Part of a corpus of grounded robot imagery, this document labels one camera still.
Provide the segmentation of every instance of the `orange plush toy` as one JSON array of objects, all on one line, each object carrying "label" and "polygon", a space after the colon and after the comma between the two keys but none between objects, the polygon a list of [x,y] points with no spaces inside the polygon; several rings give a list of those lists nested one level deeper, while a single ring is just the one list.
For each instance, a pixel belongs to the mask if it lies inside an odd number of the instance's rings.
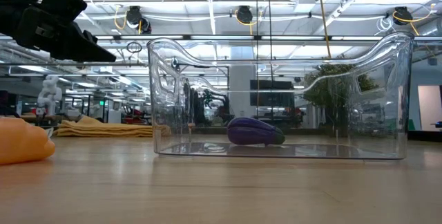
[{"label": "orange plush toy", "polygon": [[45,130],[20,118],[0,118],[0,165],[41,160],[54,154]]}]

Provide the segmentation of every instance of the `purple eggplant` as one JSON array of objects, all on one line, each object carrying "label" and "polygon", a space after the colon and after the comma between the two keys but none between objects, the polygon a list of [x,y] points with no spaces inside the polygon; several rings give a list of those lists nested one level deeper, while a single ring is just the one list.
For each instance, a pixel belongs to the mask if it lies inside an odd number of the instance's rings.
[{"label": "purple eggplant", "polygon": [[279,128],[253,118],[235,118],[227,125],[230,142],[238,145],[282,144],[284,134]]}]

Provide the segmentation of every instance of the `humanoid robot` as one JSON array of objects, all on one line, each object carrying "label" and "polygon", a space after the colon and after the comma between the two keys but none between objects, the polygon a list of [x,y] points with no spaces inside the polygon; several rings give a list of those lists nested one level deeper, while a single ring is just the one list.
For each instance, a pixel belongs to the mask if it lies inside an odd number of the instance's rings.
[{"label": "humanoid robot", "polygon": [[37,98],[36,115],[54,115],[57,100],[61,100],[61,89],[57,87],[58,77],[53,75],[46,76],[43,81],[43,89]]}]

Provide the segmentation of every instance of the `clear plastic bin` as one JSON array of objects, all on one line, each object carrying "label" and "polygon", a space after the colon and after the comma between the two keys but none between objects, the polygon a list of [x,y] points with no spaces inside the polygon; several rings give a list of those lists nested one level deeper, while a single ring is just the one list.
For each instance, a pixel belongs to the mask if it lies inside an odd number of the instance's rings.
[{"label": "clear plastic bin", "polygon": [[[413,36],[384,37],[355,59],[196,59],[170,39],[148,44],[155,152],[179,156],[274,158],[373,158],[406,156]],[[187,66],[229,68],[227,90],[203,77],[184,76]],[[292,82],[273,70],[290,66]],[[269,76],[260,71],[271,70]],[[209,114],[208,98],[222,102]],[[278,127],[285,137],[262,144],[229,141],[226,123],[255,118]]]}]

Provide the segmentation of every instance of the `table surface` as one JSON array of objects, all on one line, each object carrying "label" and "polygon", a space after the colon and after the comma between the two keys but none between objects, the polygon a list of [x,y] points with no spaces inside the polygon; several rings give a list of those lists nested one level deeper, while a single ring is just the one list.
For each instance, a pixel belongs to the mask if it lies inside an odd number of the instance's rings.
[{"label": "table surface", "polygon": [[442,144],[400,161],[175,158],[150,138],[55,138],[0,166],[1,223],[441,223]]}]

